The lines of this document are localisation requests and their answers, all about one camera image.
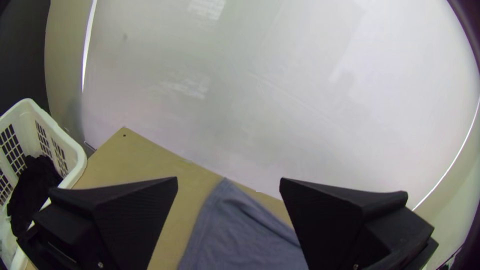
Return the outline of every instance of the wooden table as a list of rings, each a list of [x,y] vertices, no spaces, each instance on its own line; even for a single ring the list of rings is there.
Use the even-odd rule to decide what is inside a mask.
[[[178,193],[148,266],[149,270],[170,270],[177,268],[204,201],[223,176],[122,128],[88,159],[85,172],[73,188],[88,189],[171,176],[178,178]],[[236,185],[292,226],[281,200]],[[26,269],[35,268],[29,262]]]

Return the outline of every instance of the black fabric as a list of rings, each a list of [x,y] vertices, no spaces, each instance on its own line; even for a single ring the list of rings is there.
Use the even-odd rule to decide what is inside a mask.
[[[25,164],[27,168],[18,178],[6,207],[7,215],[11,217],[11,231],[16,237],[27,231],[33,214],[48,199],[49,188],[58,186],[62,181],[54,164],[46,156],[27,156]]]

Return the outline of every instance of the blue-gray fabric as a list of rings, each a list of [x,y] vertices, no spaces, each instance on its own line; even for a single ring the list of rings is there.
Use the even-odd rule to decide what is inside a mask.
[[[224,179],[205,201],[180,270],[306,270],[292,228]]]

